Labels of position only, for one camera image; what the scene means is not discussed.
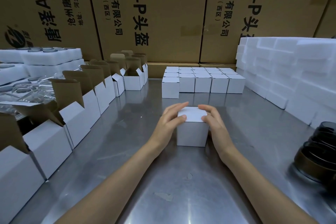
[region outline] left hand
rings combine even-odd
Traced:
[[[178,117],[177,113],[186,107],[188,103],[189,102],[174,104],[164,110],[152,136],[148,140],[149,143],[153,143],[157,146],[160,152],[168,145],[174,129],[186,121],[186,115]]]

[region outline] stack of black lenses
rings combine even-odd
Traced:
[[[331,189],[336,182],[336,123],[322,122],[298,150],[294,164],[304,175]]]

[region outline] right hand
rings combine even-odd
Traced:
[[[202,116],[202,120],[206,122],[211,128],[212,141],[216,151],[221,156],[228,150],[235,149],[228,130],[217,111],[217,109],[210,105],[198,105],[199,109],[205,110],[207,116]]]

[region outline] metal work surface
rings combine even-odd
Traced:
[[[238,150],[275,186],[320,223],[335,223],[335,198],[292,166],[313,129],[248,88],[243,94],[180,93],[162,99],[161,81],[112,101],[89,134],[12,223],[53,223],[126,162],[174,103],[216,106]],[[176,135],[152,163],[118,223],[261,223],[208,140],[205,148],[176,146]]]

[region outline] finger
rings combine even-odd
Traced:
[[[178,116],[176,117],[175,119],[172,119],[170,122],[168,122],[168,126],[171,128],[171,129],[175,129],[178,125],[181,125],[183,122],[185,122],[187,120],[187,116],[184,114],[184,115],[181,115],[181,116]]]
[[[220,123],[224,125],[224,122],[221,118],[221,115],[219,114],[219,112],[217,111],[217,109],[211,105],[198,105],[199,109],[205,110],[209,113],[211,113],[211,115]]]
[[[167,108],[163,111],[163,114],[166,114],[171,108],[173,108],[173,107],[175,107],[175,106],[177,106],[177,105],[179,105],[179,104],[180,104],[180,103],[177,103],[177,104],[173,104],[173,105],[167,107]]]
[[[210,113],[208,113],[207,116],[202,116],[201,119],[202,121],[206,122],[211,127],[211,129],[220,127],[218,121]]]
[[[169,122],[170,120],[174,119],[177,116],[177,113],[182,108],[186,107],[189,104],[189,102],[184,102],[181,104],[178,104],[177,106],[172,107],[166,114],[165,114],[165,121]]]

